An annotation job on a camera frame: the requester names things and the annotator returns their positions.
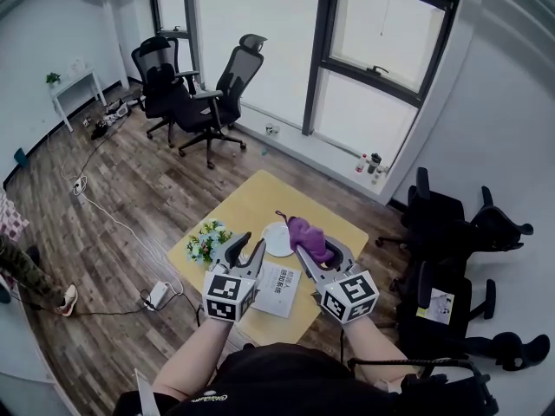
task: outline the human arm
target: human arm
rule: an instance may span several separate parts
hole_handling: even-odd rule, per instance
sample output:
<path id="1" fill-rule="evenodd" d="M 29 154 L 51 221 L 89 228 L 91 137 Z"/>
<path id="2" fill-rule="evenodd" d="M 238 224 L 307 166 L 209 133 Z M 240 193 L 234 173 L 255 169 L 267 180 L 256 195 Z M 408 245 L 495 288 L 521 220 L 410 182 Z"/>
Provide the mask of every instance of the human arm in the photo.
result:
<path id="1" fill-rule="evenodd" d="M 391 343 L 367 317 L 343 325 L 355 355 L 365 361 L 392 361 L 407 359 L 399 348 Z M 362 373 L 368 382 L 375 384 L 385 380 L 390 384 L 401 384 L 407 374 L 416 371 L 409 365 L 362 365 Z"/>
<path id="2" fill-rule="evenodd" d="M 208 318 L 166 362 L 153 390 L 185 400 L 204 388 L 224 349 L 233 322 Z"/>

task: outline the wooden floor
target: wooden floor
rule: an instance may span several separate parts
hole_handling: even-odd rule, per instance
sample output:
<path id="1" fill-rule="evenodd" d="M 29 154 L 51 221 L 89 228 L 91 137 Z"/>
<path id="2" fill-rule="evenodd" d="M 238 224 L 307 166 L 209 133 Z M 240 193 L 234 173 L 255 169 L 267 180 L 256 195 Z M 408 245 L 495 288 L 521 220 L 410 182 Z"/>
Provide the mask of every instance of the wooden floor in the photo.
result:
<path id="1" fill-rule="evenodd" d="M 108 98 L 113 100 L 118 91 L 121 89 Z M 18 210 L 30 220 L 22 245 L 36 243 L 43 269 L 61 284 L 76 284 L 78 312 L 139 308 L 140 291 L 150 290 L 156 282 L 147 265 L 171 280 L 128 230 L 83 197 L 75 197 L 71 182 L 62 178 L 69 152 L 62 146 L 73 149 L 65 175 L 76 175 L 98 144 L 89 139 L 92 127 L 85 129 L 81 119 L 86 114 L 98 118 L 99 112 L 100 106 L 94 104 L 74 118 L 72 134 L 65 127 L 55 133 L 7 188 Z M 153 140 L 147 139 L 145 130 L 152 124 L 135 109 L 114 137 L 99 148 L 84 174 L 88 177 L 86 195 L 133 228 L 155 249 L 157 257 L 164 257 L 255 171 L 265 169 L 368 232 L 369 243 L 358 261 L 370 269 L 381 291 L 372 319 L 392 320 L 396 301 L 388 286 L 404 268 L 406 258 L 394 246 L 376 248 L 374 240 L 381 234 L 402 233 L 397 211 L 377 205 L 237 131 L 232 135 L 247 143 L 246 153 L 240 152 L 237 144 L 216 141 L 216 169 L 210 171 L 203 144 L 181 158 L 176 149 L 167 147 L 165 128 L 154 133 Z M 185 133 L 175 131 L 176 144 L 187 139 Z M 184 284 L 187 295 L 198 305 L 199 294 Z M 45 357 L 81 414 L 110 414 L 120 393 L 134 389 L 134 368 L 152 380 L 196 328 L 194 313 L 183 297 L 159 313 L 69 319 L 29 310 L 28 314 Z M 320 316 L 299 343 L 338 358 L 339 332 L 334 322 Z M 395 338 L 393 330 L 386 330 L 386 335 Z M 242 335 L 233 332 L 224 356 L 244 342 Z"/>

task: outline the purple cloth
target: purple cloth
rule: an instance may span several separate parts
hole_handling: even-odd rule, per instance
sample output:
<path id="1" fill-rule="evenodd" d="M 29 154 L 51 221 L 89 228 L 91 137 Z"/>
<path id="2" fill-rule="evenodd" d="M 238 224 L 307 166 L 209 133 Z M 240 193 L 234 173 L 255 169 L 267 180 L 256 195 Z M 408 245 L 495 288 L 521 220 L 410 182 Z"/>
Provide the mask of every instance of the purple cloth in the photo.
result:
<path id="1" fill-rule="evenodd" d="M 327 262 L 333 257 L 333 253 L 326 248 L 326 239 L 320 228 L 312 226 L 303 218 L 292 216 L 288 219 L 281 211 L 276 211 L 276 214 L 284 218 L 287 224 L 289 245 L 293 251 L 297 245 L 301 245 L 317 263 Z"/>

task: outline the camouflage pants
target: camouflage pants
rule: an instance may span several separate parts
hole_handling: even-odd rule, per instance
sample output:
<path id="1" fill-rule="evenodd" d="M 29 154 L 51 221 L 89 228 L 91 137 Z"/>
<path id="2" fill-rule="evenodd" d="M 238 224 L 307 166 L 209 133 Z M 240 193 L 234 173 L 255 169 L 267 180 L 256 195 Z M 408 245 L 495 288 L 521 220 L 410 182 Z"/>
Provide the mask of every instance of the camouflage pants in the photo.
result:
<path id="1" fill-rule="evenodd" d="M 0 270 L 5 270 L 25 288 L 43 297 L 53 307 L 63 304 L 63 289 L 5 234 L 0 234 Z"/>

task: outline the potted plant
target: potted plant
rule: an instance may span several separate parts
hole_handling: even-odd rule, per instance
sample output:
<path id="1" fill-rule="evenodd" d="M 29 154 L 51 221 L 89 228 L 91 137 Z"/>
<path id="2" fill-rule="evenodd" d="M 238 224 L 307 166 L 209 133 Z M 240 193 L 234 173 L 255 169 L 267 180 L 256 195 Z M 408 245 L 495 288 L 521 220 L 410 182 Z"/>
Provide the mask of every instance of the potted plant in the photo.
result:
<path id="1" fill-rule="evenodd" d="M 50 86 L 57 86 L 60 84 L 60 75 L 56 74 L 56 73 L 50 73 L 46 76 L 46 82 L 50 85 Z"/>
<path id="2" fill-rule="evenodd" d="M 232 234 L 217 219 L 207 219 L 201 224 L 198 236 L 189 236 L 189 242 L 186 246 L 188 258 L 208 268 L 212 263 L 215 250 L 228 241 Z"/>

